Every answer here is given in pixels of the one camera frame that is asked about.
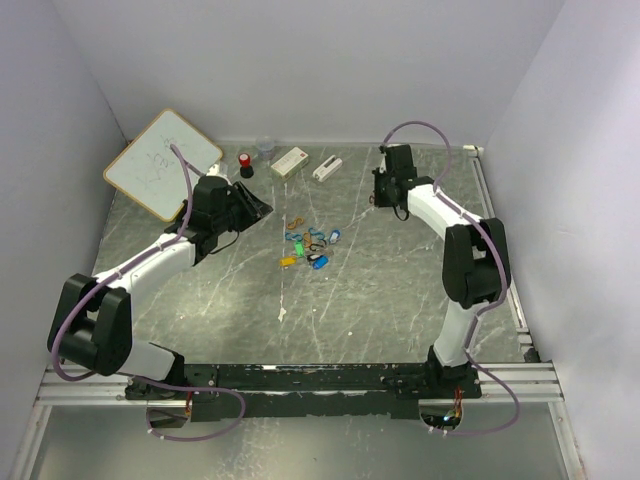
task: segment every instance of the clear plastic cup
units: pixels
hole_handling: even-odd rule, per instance
[[[276,152],[273,138],[265,135],[256,139],[258,158],[261,160],[271,160]]]

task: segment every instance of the cable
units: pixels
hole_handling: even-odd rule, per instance
[[[178,149],[178,147],[176,147],[174,144],[171,144],[171,151],[178,157],[178,160],[180,160],[180,166],[182,166],[182,172],[184,173],[184,179],[187,184],[187,211],[182,219],[182,224],[180,225],[180,229],[176,233],[176,236],[173,237],[171,240],[167,240],[159,247],[156,246],[154,248],[150,248],[149,250],[146,250],[140,253],[138,256],[134,257],[129,263],[127,263],[124,267],[122,267],[119,272],[114,272],[111,275],[109,275],[107,278],[99,282],[95,287],[89,290],[89,292],[84,297],[82,297],[82,299],[76,304],[76,306],[73,307],[71,312],[69,312],[69,315],[67,315],[67,318],[65,318],[64,322],[62,322],[62,325],[60,326],[60,330],[58,330],[56,338],[53,340],[53,346],[51,348],[51,361],[53,363],[53,369],[58,374],[58,376],[60,376],[60,378],[62,378],[63,380],[66,380],[68,382],[78,382],[80,380],[89,378],[94,375],[94,372],[87,372],[85,374],[74,377],[74,376],[68,375],[64,370],[62,370],[62,367],[60,366],[60,354],[59,354],[60,344],[62,343],[62,338],[64,337],[64,334],[67,333],[67,330],[69,330],[69,327],[71,326],[71,323],[76,318],[76,316],[82,311],[82,309],[87,305],[87,303],[89,303],[89,301],[93,297],[95,297],[100,290],[102,290],[103,287],[105,287],[106,285],[109,285],[111,282],[116,280],[119,276],[124,275],[125,273],[129,272],[131,269],[137,267],[142,262],[144,262],[147,258],[151,257],[152,255],[155,255],[157,252],[176,244],[182,238],[182,235],[187,229],[187,225],[189,224],[189,219],[191,218],[191,211],[193,210],[193,192],[191,188],[191,179],[189,178],[189,172],[187,170],[188,168],[187,161],[182,156],[182,153],[180,153],[180,150]]]
[[[449,170],[451,170],[451,165],[453,163],[453,154],[451,152],[451,144],[449,143],[449,139],[447,138],[447,136],[438,127],[430,123],[423,122],[420,120],[411,120],[408,122],[401,123],[400,125],[394,127],[384,138],[384,140],[382,141],[382,145],[386,146],[387,143],[389,143],[389,140],[391,139],[394,133],[396,133],[398,130],[408,125],[421,125],[423,127],[430,128],[431,130],[436,132],[440,136],[440,138],[442,138],[442,141],[444,142],[445,147],[447,149],[447,164],[445,165],[445,168],[442,171],[442,173],[433,182],[433,193],[436,195],[436,197],[440,201],[442,201],[442,203],[447,205],[456,214],[460,215],[462,218],[468,221],[478,231],[478,233],[482,237],[482,240],[484,240],[484,242],[487,244],[487,247],[491,251],[491,255],[493,255],[493,259],[495,260],[496,266],[498,268],[498,275],[500,276],[500,286],[501,286],[500,295],[498,296],[498,299],[495,302],[480,308],[476,312],[476,314],[473,316],[473,321],[469,327],[469,330],[467,332],[467,337],[465,339],[464,349],[465,349],[465,355],[467,356],[469,363],[476,370],[484,373],[485,375],[493,379],[498,385],[504,388],[505,391],[511,396],[511,398],[513,399],[515,412],[513,414],[513,417],[509,421],[497,427],[489,428],[486,430],[474,430],[474,431],[467,431],[467,432],[455,432],[455,431],[451,433],[444,432],[444,434],[450,435],[450,436],[459,436],[459,437],[473,437],[473,436],[486,435],[489,433],[500,432],[502,430],[505,430],[511,427],[520,419],[520,411],[521,411],[520,401],[518,400],[518,397],[513,392],[513,390],[509,387],[509,385],[507,385],[503,380],[500,380],[496,375],[489,372],[487,369],[482,367],[478,362],[474,360],[474,358],[471,356],[470,347],[471,347],[471,342],[473,341],[473,336],[475,334],[476,328],[480,323],[480,315],[488,312],[489,310],[493,310],[494,308],[499,307],[504,302],[507,296],[507,288],[508,288],[507,273],[504,269],[504,264],[502,263],[502,259],[498,254],[498,249],[494,245],[493,241],[491,240],[491,237],[489,237],[487,232],[484,231],[484,229],[480,226],[478,222],[475,221],[473,217],[468,215],[464,210],[461,210],[460,208],[458,208],[458,206],[455,203],[451,202],[447,197],[442,195],[442,192],[440,189],[440,182],[449,173]]]
[[[190,164],[190,163],[189,163],[189,162],[187,162],[186,160],[185,160],[185,163],[187,164],[187,168],[188,168],[189,170],[191,170],[193,173],[195,173],[195,174],[196,174],[196,175],[198,175],[199,177],[204,177],[204,173],[203,173],[203,172],[201,172],[200,170],[198,170],[194,165]]]
[[[158,432],[155,428],[153,428],[151,426],[151,417],[150,417],[150,411],[147,410],[147,427],[149,428],[147,430],[148,433],[150,433],[151,435],[153,435],[154,437],[157,437],[161,440],[169,440],[172,442],[202,442],[204,440],[211,440],[212,438],[216,438],[216,437],[220,437],[222,435],[224,435],[225,433],[233,430],[234,428],[236,428],[240,422],[242,421],[242,417],[244,417],[244,414],[247,410],[247,404],[244,400],[244,398],[242,397],[242,395],[240,395],[238,392],[236,392],[235,390],[231,390],[229,388],[222,388],[222,387],[179,387],[177,385],[169,385],[166,383],[162,383],[162,382],[156,382],[155,380],[151,380],[149,378],[145,378],[145,377],[133,377],[134,380],[140,380],[143,381],[145,383],[148,383],[149,385],[153,385],[154,387],[158,387],[158,388],[164,388],[166,390],[175,390],[177,392],[210,392],[210,393],[224,393],[226,395],[232,395],[234,397],[236,397],[238,399],[238,401],[240,402],[240,413],[238,414],[238,416],[235,418],[235,420],[233,422],[231,422],[229,425],[227,425],[224,428],[221,428],[220,430],[217,430],[213,433],[210,433],[208,435],[202,435],[200,437],[176,437],[174,435],[163,435],[160,432]]]
[[[233,240],[231,240],[229,243],[227,243],[224,247],[220,247],[217,250],[214,250],[213,252],[211,252],[209,255],[215,255],[216,253],[221,252],[222,250],[224,250],[225,248],[229,248],[231,245],[233,245],[234,243],[236,243],[238,241],[238,238],[240,238],[240,232],[236,232],[236,238],[234,238]]]
[[[51,361],[53,363],[53,369],[55,370],[55,372],[58,374],[58,376],[60,378],[62,378],[63,380],[67,380],[68,382],[78,382],[80,380],[83,380],[85,378],[89,378],[92,375],[95,375],[95,372],[87,372],[84,373],[82,375],[78,375],[78,376],[71,376],[68,375],[63,369],[62,366],[60,365],[60,344],[62,343],[62,338],[64,337],[64,334],[67,333],[67,330],[69,330],[69,327],[71,326],[71,323],[73,323],[73,320],[76,318],[76,316],[82,311],[82,309],[87,305],[87,303],[89,303],[89,301],[106,285],[110,284],[111,282],[113,282],[114,280],[116,280],[119,276],[129,272],[131,269],[135,268],[136,266],[140,265],[142,262],[144,262],[147,258],[149,258],[150,256],[156,254],[159,251],[164,250],[165,248],[168,248],[172,245],[175,245],[184,235],[185,230],[187,229],[187,226],[189,225],[189,219],[191,218],[191,212],[193,210],[193,191],[191,188],[191,179],[189,178],[189,163],[184,159],[184,157],[182,156],[182,153],[180,152],[180,150],[178,149],[177,146],[175,146],[174,144],[171,144],[171,151],[176,155],[176,157],[178,157],[178,160],[180,161],[180,166],[182,167],[182,173],[184,174],[184,179],[187,185],[187,211],[184,214],[184,217],[182,218],[182,224],[180,225],[180,228],[178,229],[178,231],[176,232],[176,236],[173,237],[170,240],[167,240],[166,242],[162,243],[160,246],[156,246],[154,248],[150,248],[149,250],[146,250],[142,253],[140,253],[138,256],[134,257],[131,261],[129,261],[124,267],[122,267],[120,269],[119,272],[114,272],[113,274],[109,275],[107,278],[105,278],[104,280],[102,280],[101,282],[99,282],[95,287],[93,287],[91,290],[89,290],[89,292],[82,297],[82,299],[80,299],[80,301],[76,304],[76,306],[71,310],[71,312],[69,313],[69,315],[67,315],[67,318],[65,318],[64,322],[62,322],[62,325],[60,325],[60,329],[58,330],[58,333],[56,334],[55,339],[53,340],[53,346],[51,347]],[[230,244],[222,247],[222,248],[227,248],[228,246],[232,245],[233,243],[235,243],[235,241],[238,239],[238,237],[236,237],[235,240],[233,240],[233,242],[231,242]],[[239,402],[240,402],[240,413],[238,414],[238,417],[233,421],[233,423],[231,423],[229,426],[218,430],[217,432],[214,432],[212,434],[209,435],[204,435],[201,437],[192,437],[192,438],[184,438],[184,437],[174,437],[171,435],[162,435],[160,433],[158,433],[156,430],[154,430],[151,427],[151,420],[149,418],[149,412],[147,412],[147,425],[149,427],[149,433],[151,433],[152,435],[158,437],[158,438],[162,438],[164,440],[173,440],[176,442],[197,442],[200,440],[208,440],[210,438],[214,438],[214,437],[219,437],[220,435],[223,435],[225,433],[227,433],[229,430],[235,428],[240,421],[242,420],[242,417],[244,416],[244,413],[246,411],[246,403],[244,401],[244,398],[242,398],[242,395],[240,395],[238,392],[236,392],[235,390],[230,390],[227,388],[221,388],[221,387],[181,387],[181,386],[177,386],[177,385],[169,385],[166,383],[161,383],[161,382],[157,382],[155,380],[152,380],[150,378],[146,378],[146,377],[133,377],[134,380],[139,380],[141,382],[147,383],[149,385],[153,385],[155,387],[158,388],[163,388],[166,390],[173,390],[173,391],[178,391],[178,392],[212,392],[212,393],[224,393],[227,395],[232,395],[234,397],[236,397]]]

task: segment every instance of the small box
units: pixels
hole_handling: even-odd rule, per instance
[[[309,155],[298,147],[289,150],[280,160],[271,165],[273,170],[283,181],[287,181],[294,173],[309,163]]]

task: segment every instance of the yellow key tag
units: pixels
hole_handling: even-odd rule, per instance
[[[281,267],[289,267],[291,265],[293,265],[294,263],[296,263],[296,261],[298,260],[297,257],[283,257],[280,259],[280,266]]]

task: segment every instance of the green key tag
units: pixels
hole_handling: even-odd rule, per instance
[[[304,245],[302,245],[302,242],[296,242],[296,254],[299,257],[304,257]]]

